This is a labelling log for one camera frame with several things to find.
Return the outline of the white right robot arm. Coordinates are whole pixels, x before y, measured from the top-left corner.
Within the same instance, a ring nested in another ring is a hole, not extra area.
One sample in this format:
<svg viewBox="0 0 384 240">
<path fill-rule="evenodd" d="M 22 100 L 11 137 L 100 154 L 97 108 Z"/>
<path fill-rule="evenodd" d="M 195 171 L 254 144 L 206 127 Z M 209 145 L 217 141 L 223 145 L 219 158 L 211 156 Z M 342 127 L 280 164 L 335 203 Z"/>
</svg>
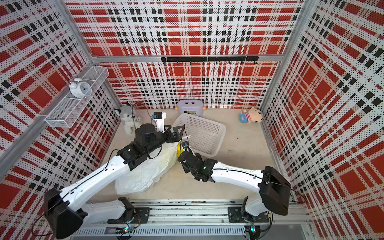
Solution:
<svg viewBox="0 0 384 240">
<path fill-rule="evenodd" d="M 247 170 L 229 166 L 213 159 L 203 160 L 187 141 L 178 144 L 178 161 L 184 172 L 200 182 L 226 183 L 253 192 L 245 197 L 238 213 L 230 212 L 230 222 L 258 222 L 272 219 L 272 214 L 286 216 L 289 212 L 291 184 L 273 167 Z"/>
</svg>

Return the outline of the yellow banana bunch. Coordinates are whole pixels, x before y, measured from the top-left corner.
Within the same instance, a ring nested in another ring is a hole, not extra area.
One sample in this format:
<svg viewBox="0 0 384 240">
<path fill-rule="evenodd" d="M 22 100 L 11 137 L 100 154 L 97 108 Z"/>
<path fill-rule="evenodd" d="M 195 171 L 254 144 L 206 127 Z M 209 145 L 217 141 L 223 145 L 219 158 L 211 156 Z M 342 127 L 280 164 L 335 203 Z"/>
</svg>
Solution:
<svg viewBox="0 0 384 240">
<path fill-rule="evenodd" d="M 183 151 L 184 151 L 184 149 L 183 149 L 182 143 L 179 142 L 177 145 L 177 158 L 180 157 L 180 155 L 183 153 Z"/>
</svg>

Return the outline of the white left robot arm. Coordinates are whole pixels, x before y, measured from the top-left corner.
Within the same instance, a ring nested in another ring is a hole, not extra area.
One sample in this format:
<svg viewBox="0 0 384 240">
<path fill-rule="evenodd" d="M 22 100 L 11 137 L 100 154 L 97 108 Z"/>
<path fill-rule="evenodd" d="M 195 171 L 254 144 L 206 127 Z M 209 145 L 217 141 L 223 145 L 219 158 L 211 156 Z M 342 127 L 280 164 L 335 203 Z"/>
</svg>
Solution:
<svg viewBox="0 0 384 240">
<path fill-rule="evenodd" d="M 150 154 L 161 150 L 163 144 L 179 142 L 184 131 L 185 126 L 167 125 L 164 132 L 158 132 L 154 125 L 144 124 L 136 129 L 135 139 L 98 170 L 62 190 L 53 188 L 46 192 L 44 212 L 53 236 L 58 240 L 65 239 L 85 222 L 107 220 L 112 224 L 124 224 L 134 219 L 136 210 L 126 198 L 99 204 L 87 202 L 109 183 L 150 159 Z"/>
</svg>

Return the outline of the translucent white plastic bag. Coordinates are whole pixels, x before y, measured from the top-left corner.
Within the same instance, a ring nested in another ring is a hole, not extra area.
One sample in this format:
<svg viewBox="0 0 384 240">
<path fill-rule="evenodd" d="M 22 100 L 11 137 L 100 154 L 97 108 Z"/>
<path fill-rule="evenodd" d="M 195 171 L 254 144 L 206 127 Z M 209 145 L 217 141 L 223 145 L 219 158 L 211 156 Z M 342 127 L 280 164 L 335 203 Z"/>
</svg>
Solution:
<svg viewBox="0 0 384 240">
<path fill-rule="evenodd" d="M 142 193 L 157 183 L 177 161 L 177 143 L 165 143 L 160 154 L 144 161 L 133 171 L 115 180 L 118 195 Z"/>
</svg>

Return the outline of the white perforated plastic basket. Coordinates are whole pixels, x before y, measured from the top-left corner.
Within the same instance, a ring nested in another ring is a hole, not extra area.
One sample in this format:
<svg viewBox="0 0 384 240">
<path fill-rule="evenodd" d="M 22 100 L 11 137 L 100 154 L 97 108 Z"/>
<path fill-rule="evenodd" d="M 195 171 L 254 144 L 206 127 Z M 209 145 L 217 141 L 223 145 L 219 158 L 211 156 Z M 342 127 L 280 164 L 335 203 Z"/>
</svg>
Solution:
<svg viewBox="0 0 384 240">
<path fill-rule="evenodd" d="M 185 126 L 191 149 L 206 158 L 218 154 L 227 131 L 224 124 L 190 114 L 179 115 L 173 125 Z"/>
</svg>

